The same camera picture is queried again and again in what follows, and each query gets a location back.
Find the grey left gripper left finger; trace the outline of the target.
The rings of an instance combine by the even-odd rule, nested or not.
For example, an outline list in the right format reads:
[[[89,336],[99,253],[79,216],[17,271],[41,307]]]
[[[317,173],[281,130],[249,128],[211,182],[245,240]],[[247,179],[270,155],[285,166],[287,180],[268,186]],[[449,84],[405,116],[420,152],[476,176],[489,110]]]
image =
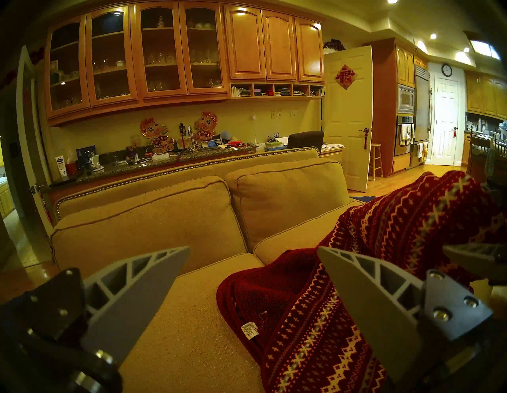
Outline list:
[[[160,309],[190,256],[176,247],[109,264],[83,279],[62,270],[24,297],[24,326],[52,342],[77,342],[121,364]]]

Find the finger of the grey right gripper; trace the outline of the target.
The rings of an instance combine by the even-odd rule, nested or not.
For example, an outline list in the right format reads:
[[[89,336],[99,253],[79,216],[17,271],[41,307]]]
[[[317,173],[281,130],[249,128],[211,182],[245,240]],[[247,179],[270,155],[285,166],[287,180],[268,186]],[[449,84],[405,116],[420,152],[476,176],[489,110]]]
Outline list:
[[[506,242],[445,245],[443,253],[489,285],[506,285]]]

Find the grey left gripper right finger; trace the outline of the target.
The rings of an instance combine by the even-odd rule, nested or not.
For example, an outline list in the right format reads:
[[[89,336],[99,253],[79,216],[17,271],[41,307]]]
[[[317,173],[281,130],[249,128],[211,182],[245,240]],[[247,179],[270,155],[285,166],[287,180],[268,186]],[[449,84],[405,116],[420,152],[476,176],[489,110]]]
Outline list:
[[[317,253],[387,386],[494,386],[492,311],[465,286],[435,269],[421,280],[374,257]]]

